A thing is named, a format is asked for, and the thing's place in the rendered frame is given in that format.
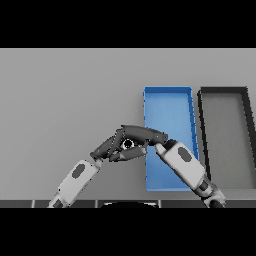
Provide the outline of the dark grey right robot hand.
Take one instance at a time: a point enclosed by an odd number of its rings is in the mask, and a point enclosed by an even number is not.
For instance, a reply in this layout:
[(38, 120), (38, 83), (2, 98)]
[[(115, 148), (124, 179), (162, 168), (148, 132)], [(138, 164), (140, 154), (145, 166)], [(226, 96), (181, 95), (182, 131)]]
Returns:
[(135, 125), (122, 125), (122, 129), (124, 137), (137, 144), (143, 145), (145, 142), (148, 142), (149, 146), (154, 146), (158, 143), (165, 144), (168, 141), (167, 134), (155, 129)]

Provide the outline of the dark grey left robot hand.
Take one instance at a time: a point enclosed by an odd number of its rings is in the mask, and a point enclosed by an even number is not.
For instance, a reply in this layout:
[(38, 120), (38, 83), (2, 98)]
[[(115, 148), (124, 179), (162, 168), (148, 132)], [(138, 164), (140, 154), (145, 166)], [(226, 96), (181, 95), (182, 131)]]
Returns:
[(117, 129), (115, 134), (98, 146), (90, 156), (94, 161), (108, 159), (110, 162), (128, 161), (147, 154), (148, 141), (143, 144), (134, 139), (126, 138), (123, 129)]

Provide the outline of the blue bin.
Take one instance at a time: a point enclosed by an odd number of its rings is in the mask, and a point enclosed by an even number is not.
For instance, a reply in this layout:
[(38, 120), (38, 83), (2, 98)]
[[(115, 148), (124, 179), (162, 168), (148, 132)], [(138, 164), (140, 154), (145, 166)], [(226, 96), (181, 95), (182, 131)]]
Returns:
[[(182, 142), (199, 158), (192, 88), (145, 86), (143, 96), (144, 126)], [(153, 146), (147, 148), (145, 165), (147, 191), (189, 191), (189, 187), (162, 162)]]

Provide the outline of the dark grey bin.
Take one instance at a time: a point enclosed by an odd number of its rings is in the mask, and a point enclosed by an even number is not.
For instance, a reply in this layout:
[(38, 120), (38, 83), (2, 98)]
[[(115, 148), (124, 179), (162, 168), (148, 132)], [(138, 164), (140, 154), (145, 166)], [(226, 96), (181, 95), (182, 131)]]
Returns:
[(256, 130), (247, 87), (197, 93), (208, 177), (221, 189), (256, 189)]

